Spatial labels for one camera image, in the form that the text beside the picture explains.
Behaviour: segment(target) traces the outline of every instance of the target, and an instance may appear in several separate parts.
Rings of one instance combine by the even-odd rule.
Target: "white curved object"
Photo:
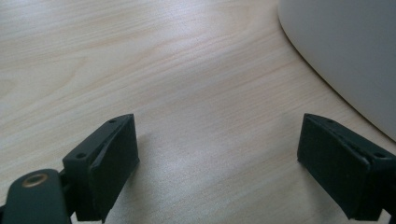
[[[396,140],[396,1],[280,0],[278,13],[311,66]]]

